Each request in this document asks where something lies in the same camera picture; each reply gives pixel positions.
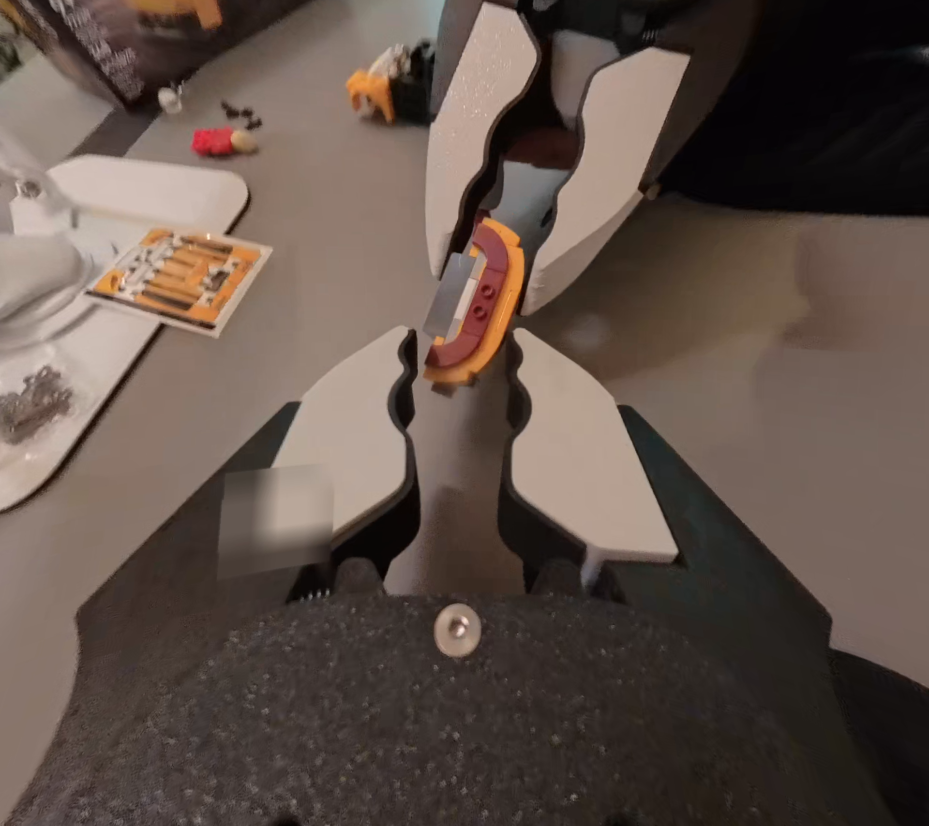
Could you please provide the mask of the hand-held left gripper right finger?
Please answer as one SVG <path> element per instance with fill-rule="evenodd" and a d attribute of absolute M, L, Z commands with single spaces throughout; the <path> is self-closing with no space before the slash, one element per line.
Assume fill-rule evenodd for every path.
<path fill-rule="evenodd" d="M 671 564 L 678 546 L 610 391 L 525 328 L 507 343 L 498 528 L 525 564 Z"/>

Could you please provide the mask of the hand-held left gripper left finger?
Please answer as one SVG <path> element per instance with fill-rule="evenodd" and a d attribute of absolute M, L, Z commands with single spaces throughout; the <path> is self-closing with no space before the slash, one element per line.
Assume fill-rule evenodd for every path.
<path fill-rule="evenodd" d="M 381 520 L 401 529 L 401 552 L 419 523 L 419 483 L 409 426 L 414 416 L 417 334 L 395 326 L 307 391 L 280 447 L 280 468 L 314 467 L 331 487 L 333 550 L 357 547 Z"/>

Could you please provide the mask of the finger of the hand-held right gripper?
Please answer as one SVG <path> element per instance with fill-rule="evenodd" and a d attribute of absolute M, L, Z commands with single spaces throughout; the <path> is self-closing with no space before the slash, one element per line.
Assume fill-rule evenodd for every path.
<path fill-rule="evenodd" d="M 426 252 L 441 277 L 501 166 L 531 166 L 558 178 L 531 147 L 533 132 L 557 130 L 552 92 L 554 31 L 543 19 L 485 1 L 429 129 Z"/>
<path fill-rule="evenodd" d="M 645 169 L 689 66 L 688 54 L 638 52 L 591 77 L 579 112 L 578 161 L 554 199 L 520 314 L 565 292 L 643 198 Z"/>

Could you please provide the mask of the curved orange dark red lego assembly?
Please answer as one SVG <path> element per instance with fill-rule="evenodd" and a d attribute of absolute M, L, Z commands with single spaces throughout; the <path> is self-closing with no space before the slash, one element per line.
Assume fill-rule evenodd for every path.
<path fill-rule="evenodd" d="M 433 391 L 477 381 L 502 347 L 525 273 L 520 237 L 480 212 L 464 250 L 448 259 L 424 320 L 431 342 L 423 376 Z"/>

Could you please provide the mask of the person's right forearm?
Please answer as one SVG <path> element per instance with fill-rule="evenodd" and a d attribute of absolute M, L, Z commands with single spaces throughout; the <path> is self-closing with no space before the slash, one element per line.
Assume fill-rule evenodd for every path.
<path fill-rule="evenodd" d="M 765 0 L 737 74 L 661 176 L 692 201 L 927 217 L 928 0 Z"/>

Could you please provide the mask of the person's left forearm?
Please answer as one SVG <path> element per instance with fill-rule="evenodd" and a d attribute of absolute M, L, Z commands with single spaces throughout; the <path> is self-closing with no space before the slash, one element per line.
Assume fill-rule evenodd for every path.
<path fill-rule="evenodd" d="M 830 649 L 833 688 L 897 824 L 928 824 L 928 690 L 882 665 Z"/>

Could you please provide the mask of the orange white black lego build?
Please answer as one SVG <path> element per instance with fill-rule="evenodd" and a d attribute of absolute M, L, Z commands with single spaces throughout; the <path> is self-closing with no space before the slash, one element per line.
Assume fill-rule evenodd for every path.
<path fill-rule="evenodd" d="M 379 115 L 390 125 L 428 126 L 434 68 L 433 40 L 394 44 L 347 80 L 352 109 L 368 119 Z"/>

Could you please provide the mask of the red and tan lego piece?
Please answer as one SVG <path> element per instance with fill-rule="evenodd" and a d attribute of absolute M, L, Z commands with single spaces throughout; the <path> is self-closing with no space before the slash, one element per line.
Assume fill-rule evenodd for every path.
<path fill-rule="evenodd" d="M 192 134 L 191 150 L 199 158 L 231 159 L 253 155 L 258 149 L 256 137 L 247 129 L 226 126 L 197 129 Z"/>

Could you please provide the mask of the person's right hand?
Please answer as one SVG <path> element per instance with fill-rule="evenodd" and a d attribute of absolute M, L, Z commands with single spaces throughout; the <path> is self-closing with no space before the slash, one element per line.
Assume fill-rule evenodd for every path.
<path fill-rule="evenodd" d="M 580 141 L 562 127 L 543 126 L 519 136 L 508 148 L 505 160 L 541 170 L 568 171 L 579 155 Z"/>

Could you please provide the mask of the orange sticker sheet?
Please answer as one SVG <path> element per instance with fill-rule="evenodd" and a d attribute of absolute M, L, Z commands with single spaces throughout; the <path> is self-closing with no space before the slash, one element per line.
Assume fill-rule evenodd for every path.
<path fill-rule="evenodd" d="M 153 228 L 84 293 L 103 306 L 216 339 L 272 253 L 234 237 Z"/>

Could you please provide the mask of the clear bag of black parts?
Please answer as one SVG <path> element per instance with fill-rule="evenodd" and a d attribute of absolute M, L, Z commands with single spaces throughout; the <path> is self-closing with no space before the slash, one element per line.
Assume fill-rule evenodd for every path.
<path fill-rule="evenodd" d="M 87 364 L 55 343 L 2 355 L 2 476 L 66 451 L 96 398 Z"/>

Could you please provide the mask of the white rounded base plate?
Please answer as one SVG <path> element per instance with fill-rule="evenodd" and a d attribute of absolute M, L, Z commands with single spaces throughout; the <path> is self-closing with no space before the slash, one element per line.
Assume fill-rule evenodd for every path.
<path fill-rule="evenodd" d="M 250 200 L 244 180 L 228 170 L 85 155 L 46 172 L 74 201 L 82 222 L 94 225 L 117 243 L 117 258 L 153 228 L 231 237 Z M 27 500 L 60 470 L 164 325 L 139 313 L 103 306 L 85 294 L 84 302 L 89 310 L 73 326 L 45 342 L 59 345 L 87 364 L 95 379 L 97 398 L 66 451 L 38 466 L 1 475 L 2 511 Z"/>

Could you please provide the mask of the white swivel mount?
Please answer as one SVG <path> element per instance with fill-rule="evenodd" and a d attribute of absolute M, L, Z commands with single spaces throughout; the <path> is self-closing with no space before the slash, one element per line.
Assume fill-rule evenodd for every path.
<path fill-rule="evenodd" d="M 11 232 L 1 236 L 2 355 L 26 350 L 73 326 L 84 293 L 117 258 L 117 243 L 82 222 L 74 201 L 5 129 L 2 181 L 14 196 Z"/>

